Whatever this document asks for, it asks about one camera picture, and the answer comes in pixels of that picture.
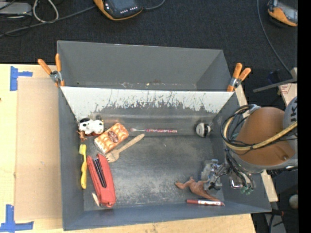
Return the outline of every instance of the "wooden spatula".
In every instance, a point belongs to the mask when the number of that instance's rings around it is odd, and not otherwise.
[[[132,139],[131,141],[129,141],[128,143],[126,143],[125,145],[123,145],[121,148],[117,149],[117,150],[112,150],[111,152],[107,153],[105,155],[105,157],[107,158],[108,162],[114,162],[116,160],[119,159],[120,157],[120,153],[124,150],[126,150],[128,147],[134,145],[135,143],[137,143],[138,141],[140,141],[143,137],[145,136],[145,134],[140,134],[138,136],[136,136],[134,139]]]

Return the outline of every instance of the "toy bread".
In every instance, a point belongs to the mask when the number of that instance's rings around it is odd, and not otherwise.
[[[124,141],[127,137],[127,129],[122,124],[116,123],[100,136],[96,137],[94,143],[100,151],[105,154],[111,151],[120,142]]]

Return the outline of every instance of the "brown toy dinosaur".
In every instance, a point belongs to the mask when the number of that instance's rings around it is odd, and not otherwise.
[[[203,184],[206,183],[208,181],[198,181],[196,182],[193,177],[191,176],[190,179],[185,182],[185,183],[181,183],[181,182],[175,182],[175,185],[180,188],[180,189],[185,189],[186,187],[190,188],[190,191],[196,195],[199,195],[203,198],[212,200],[212,201],[220,201],[217,198],[213,197],[212,195],[208,194],[206,190],[204,190],[203,188]]]

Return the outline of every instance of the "stuffed animal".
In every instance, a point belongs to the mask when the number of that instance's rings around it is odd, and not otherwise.
[[[79,122],[79,131],[84,131],[85,135],[91,133],[101,134],[104,132],[104,122],[102,120],[92,120],[88,117],[83,118]]]

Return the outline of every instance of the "pen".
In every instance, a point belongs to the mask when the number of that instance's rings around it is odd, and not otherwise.
[[[203,204],[203,205],[225,205],[221,201],[208,201],[208,200],[187,200],[187,203],[189,204]]]

